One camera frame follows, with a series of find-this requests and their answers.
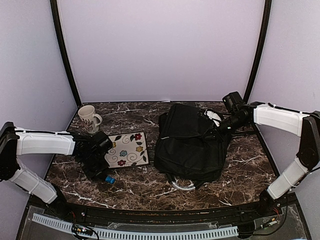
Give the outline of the black marker with blue cap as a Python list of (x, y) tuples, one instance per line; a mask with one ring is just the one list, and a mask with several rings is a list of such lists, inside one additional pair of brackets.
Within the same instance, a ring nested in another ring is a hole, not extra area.
[(113, 177), (110, 177), (110, 176), (100, 177), (99, 179), (109, 184), (114, 184), (116, 181)]

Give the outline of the black student backpack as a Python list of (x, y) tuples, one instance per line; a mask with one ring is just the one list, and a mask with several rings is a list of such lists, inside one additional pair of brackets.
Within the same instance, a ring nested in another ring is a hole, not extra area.
[(196, 106), (176, 103), (159, 116), (159, 137), (154, 150), (154, 166), (165, 174), (168, 182), (176, 178), (193, 181), (194, 188), (218, 180), (226, 162), (229, 133), (223, 140), (203, 140), (202, 126), (216, 125), (223, 114)]

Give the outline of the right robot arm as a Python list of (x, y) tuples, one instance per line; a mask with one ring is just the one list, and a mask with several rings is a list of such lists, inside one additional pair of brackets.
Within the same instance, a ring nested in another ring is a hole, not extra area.
[(219, 137), (253, 124), (267, 137), (272, 156), (293, 158), (267, 187), (266, 198), (255, 205), (255, 213), (260, 217), (274, 210), (275, 200), (320, 169), (319, 111), (304, 112), (256, 101), (233, 104), (224, 119), (214, 110), (206, 109), (203, 114), (215, 123), (213, 132)]

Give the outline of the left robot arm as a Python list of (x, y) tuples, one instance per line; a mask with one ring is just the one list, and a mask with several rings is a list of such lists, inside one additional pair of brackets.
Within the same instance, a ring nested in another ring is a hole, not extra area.
[(30, 195), (50, 205), (60, 218), (67, 218), (70, 206), (53, 184), (39, 177), (19, 159), (28, 155), (72, 156), (81, 164), (88, 179), (96, 177), (109, 165), (105, 155), (113, 147), (102, 131), (93, 135), (78, 132), (30, 130), (7, 121), (0, 129), (0, 179), (10, 181)]

